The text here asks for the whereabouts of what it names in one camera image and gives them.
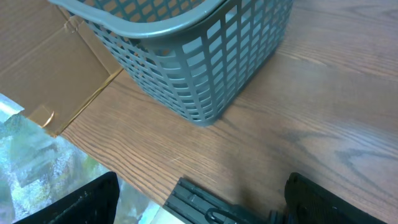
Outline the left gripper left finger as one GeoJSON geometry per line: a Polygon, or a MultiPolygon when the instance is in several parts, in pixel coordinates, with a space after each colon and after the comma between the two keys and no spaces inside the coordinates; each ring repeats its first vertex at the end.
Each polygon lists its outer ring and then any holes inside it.
{"type": "Polygon", "coordinates": [[[115,172],[107,172],[16,224],[113,224],[119,200],[115,172]]]}

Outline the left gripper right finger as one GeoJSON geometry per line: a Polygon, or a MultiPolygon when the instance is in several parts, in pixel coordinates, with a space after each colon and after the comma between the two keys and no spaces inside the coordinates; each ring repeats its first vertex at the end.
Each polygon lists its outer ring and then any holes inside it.
{"type": "Polygon", "coordinates": [[[284,197],[290,223],[384,224],[298,172],[290,174],[284,197]]]}

